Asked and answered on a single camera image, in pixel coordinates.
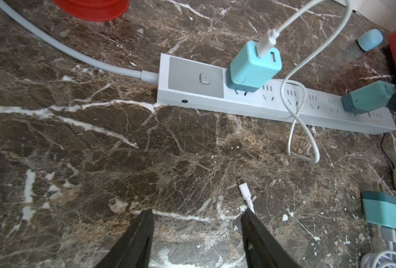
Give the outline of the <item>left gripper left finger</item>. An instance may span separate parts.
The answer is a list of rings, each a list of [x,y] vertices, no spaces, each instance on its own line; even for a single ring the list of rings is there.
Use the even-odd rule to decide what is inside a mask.
[[[150,261],[153,234],[153,211],[148,209],[140,212],[96,267],[147,268]]]

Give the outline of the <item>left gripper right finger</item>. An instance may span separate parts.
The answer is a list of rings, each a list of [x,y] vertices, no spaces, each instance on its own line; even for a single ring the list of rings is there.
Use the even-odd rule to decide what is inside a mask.
[[[241,216],[241,229],[249,268],[299,267],[249,208]]]

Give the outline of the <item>teal charger with black cable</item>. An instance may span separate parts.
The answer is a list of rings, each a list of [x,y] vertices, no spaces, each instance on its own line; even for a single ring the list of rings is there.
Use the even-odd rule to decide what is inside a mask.
[[[364,114],[386,107],[395,92],[395,85],[377,81],[344,95],[341,101],[346,112]]]

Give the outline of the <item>blue earbud case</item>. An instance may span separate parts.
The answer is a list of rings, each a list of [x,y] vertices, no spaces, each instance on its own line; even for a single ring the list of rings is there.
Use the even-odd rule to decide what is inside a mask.
[[[379,46],[383,41],[383,34],[378,29],[365,32],[358,39],[358,45],[363,51],[370,51]]]

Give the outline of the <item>red metal cup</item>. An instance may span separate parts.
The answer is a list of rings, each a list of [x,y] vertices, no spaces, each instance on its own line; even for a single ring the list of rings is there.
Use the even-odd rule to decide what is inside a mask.
[[[66,13],[86,21],[105,22],[123,15],[129,0],[53,0]]]

